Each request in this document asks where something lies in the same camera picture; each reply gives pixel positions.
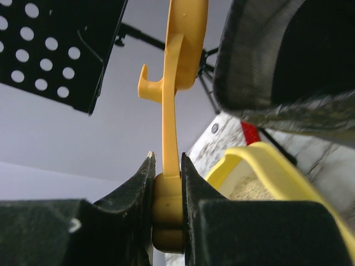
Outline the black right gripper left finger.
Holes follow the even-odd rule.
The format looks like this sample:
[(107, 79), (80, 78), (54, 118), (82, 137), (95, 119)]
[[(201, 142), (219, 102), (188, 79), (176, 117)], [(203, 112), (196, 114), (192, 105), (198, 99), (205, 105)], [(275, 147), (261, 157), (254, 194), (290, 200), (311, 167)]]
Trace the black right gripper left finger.
[(150, 265), (155, 155), (90, 203), (84, 199), (1, 202), (2, 265)]

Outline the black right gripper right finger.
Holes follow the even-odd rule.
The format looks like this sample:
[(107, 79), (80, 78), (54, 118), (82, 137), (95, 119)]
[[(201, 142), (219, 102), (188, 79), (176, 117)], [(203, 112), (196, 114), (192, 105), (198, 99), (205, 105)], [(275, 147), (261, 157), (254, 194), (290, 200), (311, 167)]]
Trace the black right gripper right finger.
[(336, 221), (311, 201), (231, 201), (181, 159), (186, 265), (351, 265)]

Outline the yellow and grey litter box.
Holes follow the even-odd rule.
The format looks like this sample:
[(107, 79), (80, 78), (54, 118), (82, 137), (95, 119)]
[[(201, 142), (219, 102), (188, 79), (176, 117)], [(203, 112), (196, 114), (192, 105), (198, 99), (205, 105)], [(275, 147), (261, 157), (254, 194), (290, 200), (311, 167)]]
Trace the yellow and grey litter box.
[(354, 233), (331, 204), (313, 187), (296, 167), (279, 151), (265, 142), (232, 147), (210, 170), (205, 180), (224, 196), (230, 195), (236, 182), (246, 176), (237, 172), (245, 163), (277, 200), (312, 201), (323, 205), (336, 221), (351, 258), (354, 259)]

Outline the orange litter scoop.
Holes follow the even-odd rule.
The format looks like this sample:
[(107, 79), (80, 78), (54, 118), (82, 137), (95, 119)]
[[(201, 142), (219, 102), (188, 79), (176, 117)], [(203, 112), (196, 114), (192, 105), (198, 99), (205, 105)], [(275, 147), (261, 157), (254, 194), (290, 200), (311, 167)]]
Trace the orange litter scoop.
[(161, 104), (162, 173), (154, 180), (153, 246), (162, 252), (183, 253), (182, 181), (176, 134), (175, 95), (190, 89), (196, 79), (204, 45), (208, 1), (170, 1), (159, 81), (148, 80), (143, 65), (138, 96)]

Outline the cat litter granules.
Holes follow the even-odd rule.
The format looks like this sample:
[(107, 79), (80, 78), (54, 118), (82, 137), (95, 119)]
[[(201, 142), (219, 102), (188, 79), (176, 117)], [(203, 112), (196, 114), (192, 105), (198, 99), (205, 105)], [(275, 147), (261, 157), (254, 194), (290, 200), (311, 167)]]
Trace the cat litter granules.
[(255, 173), (235, 179), (236, 183), (229, 195), (230, 200), (237, 201), (272, 201), (274, 196), (263, 185)]

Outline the grey mesh waste bin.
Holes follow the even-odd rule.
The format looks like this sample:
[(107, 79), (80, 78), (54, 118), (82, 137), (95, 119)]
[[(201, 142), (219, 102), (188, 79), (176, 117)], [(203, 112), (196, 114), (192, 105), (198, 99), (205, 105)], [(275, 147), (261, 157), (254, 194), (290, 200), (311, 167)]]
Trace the grey mesh waste bin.
[(354, 140), (354, 2), (233, 1), (213, 92), (255, 126)]

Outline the black music stand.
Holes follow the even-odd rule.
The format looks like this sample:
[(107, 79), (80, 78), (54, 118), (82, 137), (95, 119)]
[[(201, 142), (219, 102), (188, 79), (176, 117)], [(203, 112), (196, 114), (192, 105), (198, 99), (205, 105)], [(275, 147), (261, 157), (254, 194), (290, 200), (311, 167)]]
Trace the black music stand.
[(168, 1), (2, 1), (1, 160), (87, 175), (130, 171), (161, 149), (158, 104), (139, 73), (163, 53), (113, 44), (116, 25), (164, 34)]

